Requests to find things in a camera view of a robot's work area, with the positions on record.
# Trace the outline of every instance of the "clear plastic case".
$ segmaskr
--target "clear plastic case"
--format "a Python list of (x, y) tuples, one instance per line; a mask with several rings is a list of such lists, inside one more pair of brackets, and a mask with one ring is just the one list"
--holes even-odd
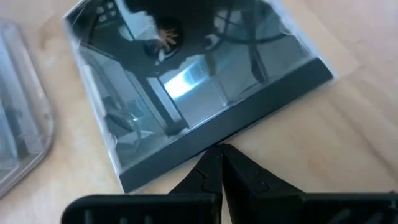
[(0, 197), (44, 157), (53, 126), (21, 33), (0, 19)]
[[(308, 74), (299, 79), (308, 82), (302, 86), (287, 76), (320, 63), (321, 79), (332, 79), (285, 17), (260, 0), (83, 1), (65, 16), (122, 185), (130, 185), (122, 179), (133, 169), (159, 175), (284, 106), (289, 94), (298, 98), (319, 84)], [(248, 103), (277, 83), (291, 90), (268, 93), (271, 101), (263, 105)], [(238, 115), (243, 103), (247, 113)], [(226, 131), (210, 128), (221, 120), (228, 122)], [(178, 149), (181, 142), (191, 149)], [(155, 161), (169, 165), (158, 169)]]

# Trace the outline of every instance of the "transparent plastic container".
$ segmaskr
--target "transparent plastic container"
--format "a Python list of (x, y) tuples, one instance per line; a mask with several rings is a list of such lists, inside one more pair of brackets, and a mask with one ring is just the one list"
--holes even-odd
[[(333, 78), (282, 11), (260, 0), (99, 0), (65, 16), (125, 191)], [(312, 66), (319, 77), (304, 72)]]
[(53, 126), (21, 33), (0, 19), (0, 197), (43, 159)]

